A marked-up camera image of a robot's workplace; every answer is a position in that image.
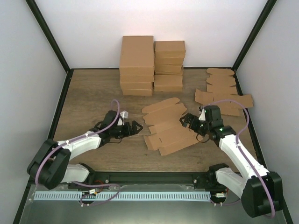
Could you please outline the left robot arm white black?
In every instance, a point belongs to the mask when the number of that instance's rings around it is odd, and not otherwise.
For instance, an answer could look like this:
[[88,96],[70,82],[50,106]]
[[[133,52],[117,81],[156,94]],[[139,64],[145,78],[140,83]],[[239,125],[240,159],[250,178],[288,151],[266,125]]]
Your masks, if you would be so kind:
[[95,184],[95,171],[84,163],[70,164],[70,160],[110,143],[111,139],[121,142],[123,138],[137,135],[143,126],[135,120],[126,122],[127,117],[126,111],[110,110],[103,121],[83,135],[63,141],[47,139],[29,164],[27,173],[47,189],[61,183],[91,188]]

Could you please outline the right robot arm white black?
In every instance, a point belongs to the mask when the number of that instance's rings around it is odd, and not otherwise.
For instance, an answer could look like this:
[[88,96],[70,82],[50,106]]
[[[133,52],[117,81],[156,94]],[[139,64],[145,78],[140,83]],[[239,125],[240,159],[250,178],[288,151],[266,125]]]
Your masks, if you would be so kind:
[[180,118],[187,127],[202,137],[208,136],[234,163],[239,174],[225,164],[213,166],[208,184],[213,188],[226,186],[241,200],[250,217],[273,218],[282,209],[282,178],[261,165],[241,143],[239,135],[231,126],[225,126],[220,108],[209,105],[199,109],[200,115],[187,113]]

